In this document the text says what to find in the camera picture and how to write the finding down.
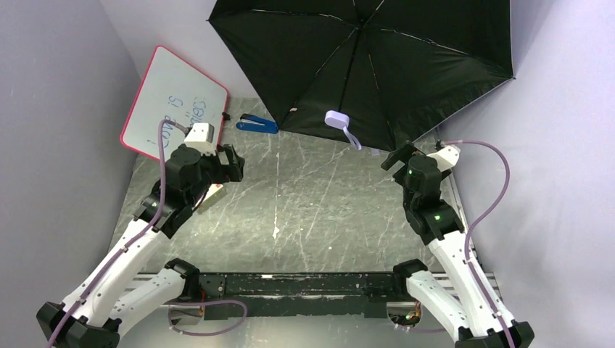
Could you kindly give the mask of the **black and lavender umbrella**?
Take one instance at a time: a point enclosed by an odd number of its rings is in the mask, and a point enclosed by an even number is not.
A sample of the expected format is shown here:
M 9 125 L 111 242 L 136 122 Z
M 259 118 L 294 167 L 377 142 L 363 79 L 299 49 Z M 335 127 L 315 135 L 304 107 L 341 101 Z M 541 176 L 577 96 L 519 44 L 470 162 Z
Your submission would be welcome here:
M 282 131 L 414 141 L 513 78 L 509 1 L 217 1 L 208 19 Z

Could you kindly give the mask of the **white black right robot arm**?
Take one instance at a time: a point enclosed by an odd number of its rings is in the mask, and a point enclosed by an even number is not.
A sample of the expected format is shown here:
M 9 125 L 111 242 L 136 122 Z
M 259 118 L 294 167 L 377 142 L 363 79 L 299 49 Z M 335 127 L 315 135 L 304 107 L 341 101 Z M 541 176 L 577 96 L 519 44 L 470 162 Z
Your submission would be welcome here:
M 403 188 L 405 218 L 437 258 L 455 293 L 419 260 L 396 265 L 394 274 L 400 290 L 437 319 L 455 347 L 529 347 L 535 338 L 532 327 L 506 308 L 471 251 L 476 226 L 465 228 L 441 197 L 441 182 L 460 158 L 458 145 L 446 141 L 436 152 L 424 154 L 407 141 L 381 164 L 384 170 L 403 164 L 393 178 Z

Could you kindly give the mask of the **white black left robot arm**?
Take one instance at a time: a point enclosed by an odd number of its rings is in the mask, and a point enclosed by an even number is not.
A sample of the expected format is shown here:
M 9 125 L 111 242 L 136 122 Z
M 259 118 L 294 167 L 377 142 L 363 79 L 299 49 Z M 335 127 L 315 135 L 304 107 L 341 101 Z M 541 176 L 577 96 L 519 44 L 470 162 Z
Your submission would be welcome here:
M 143 286 L 124 291 L 192 217 L 211 186 L 242 180 L 244 164 L 230 144 L 219 145 L 211 155 L 182 144 L 168 160 L 161 160 L 160 179 L 116 245 L 73 292 L 60 303 L 46 302 L 37 312 L 48 347 L 116 347 L 135 324 L 163 304 L 203 309 L 200 271 L 179 258 Z

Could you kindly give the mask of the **small beige cardboard box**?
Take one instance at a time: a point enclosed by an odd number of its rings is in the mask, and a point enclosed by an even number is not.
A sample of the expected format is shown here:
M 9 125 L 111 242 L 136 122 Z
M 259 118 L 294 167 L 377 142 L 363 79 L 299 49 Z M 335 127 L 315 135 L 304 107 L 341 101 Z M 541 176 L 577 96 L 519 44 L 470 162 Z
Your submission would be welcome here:
M 197 202 L 194 211 L 197 214 L 203 213 L 220 201 L 226 195 L 226 188 L 223 184 L 213 184 L 207 190 L 207 193 Z

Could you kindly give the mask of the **blue stapler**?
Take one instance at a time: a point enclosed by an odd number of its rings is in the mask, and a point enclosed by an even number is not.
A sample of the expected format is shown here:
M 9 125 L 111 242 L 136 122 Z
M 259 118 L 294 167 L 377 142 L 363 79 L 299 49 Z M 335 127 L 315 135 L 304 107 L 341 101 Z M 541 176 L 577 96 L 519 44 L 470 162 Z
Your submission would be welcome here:
M 241 131 L 256 133 L 277 134 L 279 132 L 276 122 L 247 113 L 240 116 L 236 128 Z

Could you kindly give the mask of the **pink framed whiteboard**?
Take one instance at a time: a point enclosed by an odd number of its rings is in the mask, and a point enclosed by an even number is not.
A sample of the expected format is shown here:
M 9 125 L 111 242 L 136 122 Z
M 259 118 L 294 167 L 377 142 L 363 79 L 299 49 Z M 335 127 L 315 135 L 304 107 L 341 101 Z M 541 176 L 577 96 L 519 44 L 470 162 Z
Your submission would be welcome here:
M 172 125 L 158 130 L 160 121 L 172 120 L 190 128 L 195 123 L 214 127 L 220 143 L 228 91 L 217 81 L 164 46 L 156 46 L 128 113 L 120 143 L 139 154 L 160 158 L 162 137 L 165 158 L 183 143 L 184 134 Z

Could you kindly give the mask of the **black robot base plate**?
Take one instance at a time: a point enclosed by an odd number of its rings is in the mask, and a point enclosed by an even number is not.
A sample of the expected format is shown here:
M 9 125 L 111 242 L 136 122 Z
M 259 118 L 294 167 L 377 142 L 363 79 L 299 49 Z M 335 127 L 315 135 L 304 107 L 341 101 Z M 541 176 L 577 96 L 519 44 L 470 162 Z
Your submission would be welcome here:
M 201 273 L 174 302 L 206 302 L 204 319 L 360 315 L 388 318 L 415 299 L 393 272 Z

